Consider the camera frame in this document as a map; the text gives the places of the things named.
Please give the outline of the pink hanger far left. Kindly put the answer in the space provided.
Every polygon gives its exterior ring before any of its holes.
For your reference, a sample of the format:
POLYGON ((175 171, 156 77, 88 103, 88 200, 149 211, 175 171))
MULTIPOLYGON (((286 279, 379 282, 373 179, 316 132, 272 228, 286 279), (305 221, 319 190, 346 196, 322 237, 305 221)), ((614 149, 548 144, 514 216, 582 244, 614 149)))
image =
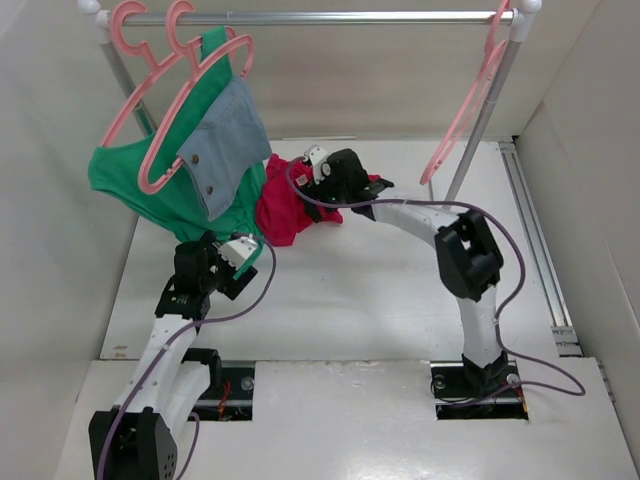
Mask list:
POLYGON ((125 40, 122 32, 124 22, 128 17, 146 12, 147 7, 141 1, 122 1, 110 13, 109 32, 116 50, 128 56, 142 58, 149 72, 140 84, 135 85, 129 93, 126 93, 127 99, 106 131, 100 144, 101 147, 112 145, 127 119, 141 103, 146 93, 179 60, 186 58, 190 64, 191 76, 187 84, 191 85, 196 79, 196 74, 199 70, 197 49, 201 46, 201 40, 196 38, 187 43, 181 43, 177 36, 177 24, 180 16, 195 12, 192 2, 173 1, 169 6, 165 17, 165 33, 172 53, 162 61, 156 59, 147 41, 141 41, 136 45, 130 44, 125 40))

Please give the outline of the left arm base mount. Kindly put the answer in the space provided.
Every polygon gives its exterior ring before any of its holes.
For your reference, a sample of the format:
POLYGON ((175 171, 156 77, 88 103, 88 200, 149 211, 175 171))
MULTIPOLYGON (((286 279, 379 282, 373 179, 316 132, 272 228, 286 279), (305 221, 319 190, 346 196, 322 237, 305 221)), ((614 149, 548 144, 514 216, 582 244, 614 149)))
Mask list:
POLYGON ((203 422, 251 421, 256 363, 223 361, 220 385, 214 383, 191 408, 203 422))

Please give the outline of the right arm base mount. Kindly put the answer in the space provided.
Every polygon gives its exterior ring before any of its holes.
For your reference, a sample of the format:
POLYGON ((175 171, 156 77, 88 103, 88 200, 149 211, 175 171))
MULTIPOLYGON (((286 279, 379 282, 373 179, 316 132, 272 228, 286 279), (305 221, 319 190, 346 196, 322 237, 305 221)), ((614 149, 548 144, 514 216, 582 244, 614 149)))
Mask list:
POLYGON ((431 364, 430 390, 438 420, 523 420, 529 419, 521 388, 507 389, 518 380, 514 361, 498 376, 487 393, 479 393, 465 379, 461 362, 431 364))

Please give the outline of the pink empty hanger right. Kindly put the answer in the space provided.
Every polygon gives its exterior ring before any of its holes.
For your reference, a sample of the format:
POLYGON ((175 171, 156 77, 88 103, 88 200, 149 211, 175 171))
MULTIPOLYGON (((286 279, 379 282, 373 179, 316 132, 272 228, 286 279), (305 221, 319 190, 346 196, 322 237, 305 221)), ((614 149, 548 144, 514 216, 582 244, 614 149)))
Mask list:
POLYGON ((497 41, 500 18, 510 8, 511 2, 509 0, 502 1, 494 18, 491 20, 490 30, 484 45, 484 56, 478 74, 454 120, 426 165, 419 180, 421 185, 425 185, 432 180, 458 141, 468 131, 471 120, 486 97, 507 46, 506 40, 497 41))

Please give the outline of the blue denim garment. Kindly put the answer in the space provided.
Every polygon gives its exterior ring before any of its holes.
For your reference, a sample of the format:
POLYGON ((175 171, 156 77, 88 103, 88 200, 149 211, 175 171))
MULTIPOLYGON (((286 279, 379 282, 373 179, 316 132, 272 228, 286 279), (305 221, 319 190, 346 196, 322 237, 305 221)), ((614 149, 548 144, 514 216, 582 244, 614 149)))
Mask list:
POLYGON ((246 171, 272 154, 245 81, 235 76, 177 150, 209 221, 233 203, 246 171))

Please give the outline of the green t shirt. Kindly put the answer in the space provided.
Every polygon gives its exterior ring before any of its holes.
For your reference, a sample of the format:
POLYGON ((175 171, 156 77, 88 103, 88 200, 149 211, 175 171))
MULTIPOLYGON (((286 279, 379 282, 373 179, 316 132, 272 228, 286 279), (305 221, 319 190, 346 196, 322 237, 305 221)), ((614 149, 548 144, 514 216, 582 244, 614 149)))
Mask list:
MULTIPOLYGON (((205 40, 205 53, 222 44, 223 28, 217 27, 199 37, 205 40)), ((231 61, 229 72, 230 81, 235 76, 244 80, 241 74, 233 73, 231 61)), ((170 142, 164 149, 152 169, 154 173, 167 170, 166 161, 177 155, 177 150, 196 126, 188 127, 185 122, 178 124, 177 141, 170 142)), ((160 192, 147 195, 140 190, 138 173, 152 140, 153 136, 148 135, 126 145, 117 146, 114 142, 109 147, 99 145, 88 167, 91 188, 121 201, 139 216, 173 233, 180 242, 196 241, 206 231, 212 231, 223 241, 236 232, 261 232, 256 221, 256 206, 267 180, 266 160, 246 171, 231 206, 220 217, 209 221, 185 163, 160 192)))

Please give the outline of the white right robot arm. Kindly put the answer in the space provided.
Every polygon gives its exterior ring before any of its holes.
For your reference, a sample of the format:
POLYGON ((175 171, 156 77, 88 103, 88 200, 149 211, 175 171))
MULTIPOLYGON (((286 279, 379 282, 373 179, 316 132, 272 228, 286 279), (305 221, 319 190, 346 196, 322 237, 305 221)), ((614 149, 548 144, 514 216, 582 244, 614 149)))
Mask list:
POLYGON ((496 391, 508 365, 496 332, 497 284, 504 258, 485 216, 471 206, 452 213, 444 203, 410 199, 393 182, 371 177, 351 149, 329 154, 312 147, 301 163, 310 167, 310 178, 286 172, 285 179, 313 219, 320 210, 348 208, 434 249, 440 281, 455 297, 460 312, 467 396, 479 398, 496 391))

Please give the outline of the red t shirt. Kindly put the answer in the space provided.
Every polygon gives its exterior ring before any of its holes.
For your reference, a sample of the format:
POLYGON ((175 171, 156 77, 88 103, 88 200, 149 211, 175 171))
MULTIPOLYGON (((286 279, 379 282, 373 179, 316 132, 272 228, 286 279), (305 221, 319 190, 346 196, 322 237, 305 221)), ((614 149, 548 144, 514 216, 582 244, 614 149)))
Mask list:
MULTIPOLYGON (((371 180, 379 180, 380 192, 394 183, 376 174, 371 180)), ((256 206, 257 225, 268 241, 276 247, 288 247, 296 236, 317 223, 344 222, 343 215, 330 204, 324 204, 304 195, 300 186, 311 179, 311 167, 304 160, 287 161, 277 154, 271 155, 266 166, 266 183, 256 206), (313 222, 305 213, 304 202, 325 209, 324 221, 313 222)))

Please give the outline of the pink hanger with clothes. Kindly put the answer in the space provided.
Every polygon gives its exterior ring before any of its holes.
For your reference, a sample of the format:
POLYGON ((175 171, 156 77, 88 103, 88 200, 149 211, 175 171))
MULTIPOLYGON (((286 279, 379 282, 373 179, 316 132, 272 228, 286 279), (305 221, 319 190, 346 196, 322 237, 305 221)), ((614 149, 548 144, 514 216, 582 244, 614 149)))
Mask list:
POLYGON ((230 81, 231 57, 242 49, 246 51, 247 58, 241 71, 242 76, 249 73, 253 65, 253 38, 248 34, 237 35, 228 27, 222 29, 222 44, 210 53, 203 51, 203 38, 181 41, 177 34, 178 20, 194 11, 195 8, 189 1, 172 2, 165 18, 165 33, 171 54, 159 62, 150 50, 144 52, 145 61, 149 66, 146 89, 153 86, 177 61, 186 60, 189 66, 188 79, 164 114, 139 169, 138 187, 147 195, 160 192, 183 166, 184 159, 178 153, 174 158, 168 158, 165 172, 156 174, 152 171, 168 144, 177 141, 178 124, 185 122, 188 127, 196 126, 215 97, 230 81))

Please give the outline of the metal clothes rack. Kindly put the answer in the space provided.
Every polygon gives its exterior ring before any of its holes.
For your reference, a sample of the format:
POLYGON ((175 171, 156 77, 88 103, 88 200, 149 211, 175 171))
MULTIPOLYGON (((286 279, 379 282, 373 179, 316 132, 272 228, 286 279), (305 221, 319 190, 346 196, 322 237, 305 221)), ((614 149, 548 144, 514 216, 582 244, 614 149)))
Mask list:
MULTIPOLYGON (((80 1, 77 8, 93 26, 121 90, 126 95, 147 76, 149 69, 140 57, 132 57, 116 50, 109 32, 111 11, 105 10, 97 1, 80 1)), ((509 75, 521 44, 541 11, 539 1, 522 1, 501 15, 497 41, 506 40, 507 46, 497 72, 480 108, 471 120, 466 133, 470 135, 462 158, 451 181, 445 200, 452 203, 464 182, 471 161, 482 140, 485 129, 494 111, 504 83, 509 75)), ((187 13, 178 20, 180 26, 224 26, 232 30, 236 26, 304 26, 304 25, 403 25, 403 24, 487 24, 496 11, 343 11, 343 12, 247 12, 222 14, 187 13)), ((128 17, 125 26, 162 26, 165 29, 166 12, 163 14, 134 14, 128 17)), ((154 137, 159 124, 147 113, 143 100, 129 117, 135 117, 144 133, 154 137)))

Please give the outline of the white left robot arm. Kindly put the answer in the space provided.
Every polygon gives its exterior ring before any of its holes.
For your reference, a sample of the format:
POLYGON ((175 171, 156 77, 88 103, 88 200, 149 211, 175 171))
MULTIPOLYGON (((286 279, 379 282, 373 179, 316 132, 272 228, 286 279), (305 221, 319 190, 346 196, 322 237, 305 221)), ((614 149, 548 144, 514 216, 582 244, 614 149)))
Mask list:
POLYGON ((193 343, 211 322, 210 297, 236 299, 255 278, 253 266, 264 241, 234 233, 227 241, 205 232, 178 245, 174 271, 155 309, 152 330, 135 371, 113 406, 93 414, 88 427, 97 479, 178 479, 177 438, 201 396, 222 387, 214 349, 193 343))

